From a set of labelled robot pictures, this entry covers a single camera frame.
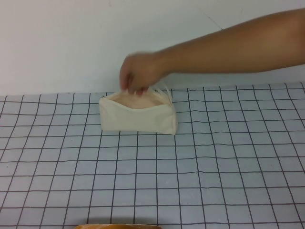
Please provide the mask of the bare human hand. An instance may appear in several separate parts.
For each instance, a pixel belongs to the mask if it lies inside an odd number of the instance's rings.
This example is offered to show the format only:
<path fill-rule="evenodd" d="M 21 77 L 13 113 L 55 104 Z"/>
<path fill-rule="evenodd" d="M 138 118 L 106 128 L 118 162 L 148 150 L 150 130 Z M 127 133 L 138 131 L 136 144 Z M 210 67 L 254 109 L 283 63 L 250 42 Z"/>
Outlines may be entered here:
<path fill-rule="evenodd" d="M 133 53 L 126 56 L 122 63 L 119 74 L 120 88 L 130 94 L 142 95 L 165 75 L 166 72 L 154 53 Z"/>

